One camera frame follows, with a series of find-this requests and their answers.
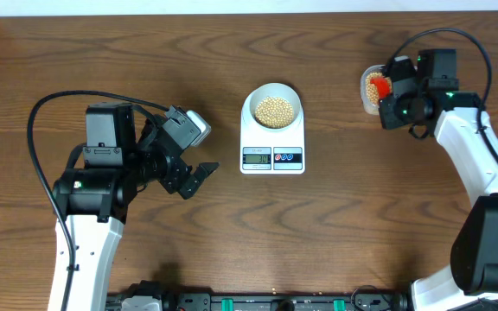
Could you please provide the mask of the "grey bowl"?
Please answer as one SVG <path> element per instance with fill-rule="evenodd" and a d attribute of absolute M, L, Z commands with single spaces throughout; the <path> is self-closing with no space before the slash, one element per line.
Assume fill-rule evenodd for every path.
<path fill-rule="evenodd" d="M 255 109 L 257 104 L 266 97 L 280 97 L 291 103 L 294 108 L 295 118 L 290 125 L 281 129 L 271 129 L 264 127 L 257 121 L 254 115 Z M 267 130 L 287 130 L 289 128 L 295 128 L 300 124 L 301 118 L 303 117 L 302 103 L 298 94 L 290 86 L 281 83 L 269 83 L 257 88 L 248 96 L 246 102 L 244 103 L 244 107 L 248 113 L 246 122 L 248 123 L 249 121 L 254 121 L 257 125 Z"/>

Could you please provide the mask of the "white kitchen scale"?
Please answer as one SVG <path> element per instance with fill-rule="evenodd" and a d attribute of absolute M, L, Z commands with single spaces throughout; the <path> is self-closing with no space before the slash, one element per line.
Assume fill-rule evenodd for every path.
<path fill-rule="evenodd" d="M 246 122 L 241 110 L 239 169 L 244 174 L 300 175 L 305 171 L 304 112 L 301 122 L 287 130 L 267 130 Z"/>

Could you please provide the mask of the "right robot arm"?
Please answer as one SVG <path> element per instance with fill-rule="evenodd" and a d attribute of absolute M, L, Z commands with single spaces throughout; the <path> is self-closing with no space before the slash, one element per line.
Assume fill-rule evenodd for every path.
<path fill-rule="evenodd" d="M 422 50 L 381 68 L 392 81 L 380 93 L 383 128 L 425 127 L 421 137 L 447 152 L 471 204 L 449 265 L 412 283 L 410 310 L 485 310 L 498 301 L 498 139 L 480 96 L 460 90 L 456 57 L 453 49 Z"/>

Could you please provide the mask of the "soybeans in bowl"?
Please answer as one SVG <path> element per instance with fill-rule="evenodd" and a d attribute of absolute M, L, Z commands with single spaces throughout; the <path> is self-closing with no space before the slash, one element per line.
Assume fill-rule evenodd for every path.
<path fill-rule="evenodd" d="M 266 97 L 257 104 L 255 118 L 264 127 L 281 129 L 295 118 L 291 103 L 280 97 Z"/>

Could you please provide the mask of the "clear container of soybeans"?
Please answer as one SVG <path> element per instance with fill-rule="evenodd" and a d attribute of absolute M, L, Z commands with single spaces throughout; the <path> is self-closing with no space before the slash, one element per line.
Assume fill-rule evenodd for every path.
<path fill-rule="evenodd" d="M 376 88 L 370 84 L 370 79 L 378 76 L 390 79 L 382 73 L 382 69 L 382 65 L 374 65 L 369 67 L 361 75 L 361 99 L 365 112 L 371 115 L 379 114 L 381 99 L 378 99 L 378 93 L 376 91 Z"/>

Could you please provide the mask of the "red measuring scoop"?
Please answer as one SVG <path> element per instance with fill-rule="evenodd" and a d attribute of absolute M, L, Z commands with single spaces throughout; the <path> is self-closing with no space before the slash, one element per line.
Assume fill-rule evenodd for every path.
<path fill-rule="evenodd" d="M 373 77 L 370 84 L 376 88 L 378 99 L 383 99 L 393 93 L 391 80 L 385 77 Z"/>

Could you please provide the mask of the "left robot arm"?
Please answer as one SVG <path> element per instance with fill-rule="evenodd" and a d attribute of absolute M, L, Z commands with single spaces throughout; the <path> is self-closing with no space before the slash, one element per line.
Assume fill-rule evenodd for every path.
<path fill-rule="evenodd" d="M 131 103 L 88 106 L 87 141 L 71 152 L 54 183 L 53 196 L 67 231 L 56 233 L 49 309 L 105 308 L 128 205 L 153 181 L 169 194 L 191 198 L 219 165 L 192 167 L 181 155 L 210 131 L 199 114 L 180 107 L 158 116 Z"/>

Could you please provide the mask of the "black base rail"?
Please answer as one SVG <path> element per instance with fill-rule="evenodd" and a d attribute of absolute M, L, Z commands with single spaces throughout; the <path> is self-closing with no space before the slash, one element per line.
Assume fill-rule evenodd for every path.
<path fill-rule="evenodd" d="M 221 294 L 210 289 L 166 288 L 159 282 L 133 283 L 121 293 L 109 294 L 105 311 L 412 311 L 409 295 L 362 286 L 352 293 Z"/>

